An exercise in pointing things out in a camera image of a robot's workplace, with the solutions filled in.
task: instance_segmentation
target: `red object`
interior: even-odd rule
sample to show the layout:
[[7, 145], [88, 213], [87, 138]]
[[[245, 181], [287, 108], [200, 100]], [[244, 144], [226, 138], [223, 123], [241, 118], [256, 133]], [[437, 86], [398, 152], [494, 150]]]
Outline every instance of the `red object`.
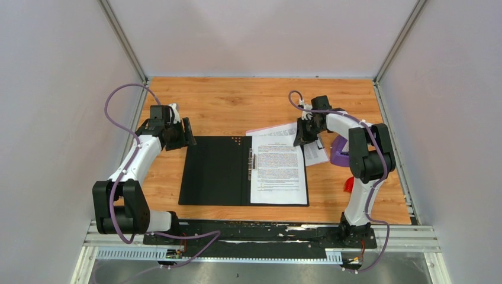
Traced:
[[[183, 240], [179, 243], [179, 249], [181, 249], [181, 245], [183, 245]], [[186, 239], [185, 239], [185, 248], [183, 249], [183, 252], [186, 253]]]
[[343, 191], [352, 192], [352, 188], [354, 187], [354, 177], [351, 176], [343, 185]]

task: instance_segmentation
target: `gray wall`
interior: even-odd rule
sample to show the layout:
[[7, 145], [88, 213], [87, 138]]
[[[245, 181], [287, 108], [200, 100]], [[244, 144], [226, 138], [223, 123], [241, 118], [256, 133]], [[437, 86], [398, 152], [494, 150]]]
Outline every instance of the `gray wall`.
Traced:
[[1, 1], [0, 38], [0, 282], [68, 283], [137, 79], [96, 1]]
[[502, 2], [431, 0], [382, 82], [453, 283], [500, 283]]
[[110, 0], [145, 72], [376, 75], [416, 0]]

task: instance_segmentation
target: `stack of papers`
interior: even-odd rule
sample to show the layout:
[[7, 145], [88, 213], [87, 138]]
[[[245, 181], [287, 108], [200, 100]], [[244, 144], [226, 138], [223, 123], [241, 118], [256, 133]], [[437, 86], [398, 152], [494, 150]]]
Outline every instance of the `stack of papers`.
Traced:
[[[246, 132], [246, 136], [286, 136], [289, 138], [291, 146], [297, 135], [297, 123], [288, 123], [283, 125], [277, 125], [274, 127], [260, 128], [249, 130]], [[325, 163], [329, 161], [326, 149], [324, 149], [323, 142], [321, 138], [316, 142], [303, 146], [305, 154], [305, 165], [312, 166], [314, 164]]]
[[305, 166], [328, 157], [320, 139], [304, 145], [304, 153], [294, 147], [296, 132], [296, 122], [246, 132], [253, 137], [250, 203], [308, 204]]

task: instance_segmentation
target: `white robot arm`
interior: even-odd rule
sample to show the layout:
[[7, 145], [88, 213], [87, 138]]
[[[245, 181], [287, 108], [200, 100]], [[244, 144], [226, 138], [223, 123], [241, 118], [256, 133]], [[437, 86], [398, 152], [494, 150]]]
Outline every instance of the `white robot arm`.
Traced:
[[[139, 144], [135, 139], [119, 168], [108, 180], [96, 182], [92, 188], [96, 226], [101, 234], [116, 233], [110, 215], [110, 198], [116, 201], [120, 197], [123, 197], [124, 205], [114, 205], [114, 212], [124, 234], [165, 232], [176, 227], [177, 217], [174, 212], [149, 209], [141, 186], [162, 149], [169, 151], [196, 144], [190, 121], [188, 118], [180, 119], [177, 104], [153, 105], [150, 107], [150, 118], [140, 126], [136, 135]], [[110, 196], [115, 183], [115, 196]]]
[[[387, 173], [395, 169], [388, 128], [385, 124], [372, 125], [365, 121], [359, 122], [343, 109], [332, 109], [327, 96], [318, 96], [311, 102], [312, 106], [300, 101], [300, 107], [304, 105], [306, 107], [302, 117], [297, 119], [297, 136], [294, 144], [298, 146], [316, 141], [317, 134], [323, 131], [338, 133], [348, 141], [349, 166], [355, 180], [349, 205], [340, 220], [340, 238], [348, 244], [359, 241], [369, 234], [371, 225], [366, 213], [371, 214], [375, 197], [382, 185], [377, 182], [384, 175], [384, 166], [387, 167]], [[376, 141], [376, 145], [373, 146], [381, 151], [385, 165], [382, 164], [376, 150], [368, 149], [372, 142], [362, 122], [370, 128], [371, 135]]]

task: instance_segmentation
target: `metal floor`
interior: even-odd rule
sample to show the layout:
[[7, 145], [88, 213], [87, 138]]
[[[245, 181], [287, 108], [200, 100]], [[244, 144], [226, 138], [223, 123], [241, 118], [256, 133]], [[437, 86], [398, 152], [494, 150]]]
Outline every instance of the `metal floor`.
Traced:
[[[365, 253], [370, 264], [376, 253]], [[95, 281], [115, 284], [153, 266], [156, 262], [141, 260], [100, 260], [96, 262]], [[168, 271], [154, 270], [127, 283], [183, 284], [257, 284], [257, 283], [432, 283], [423, 253], [385, 253], [370, 271], [351, 275], [339, 266], [329, 264], [262, 264], [194, 262]]]

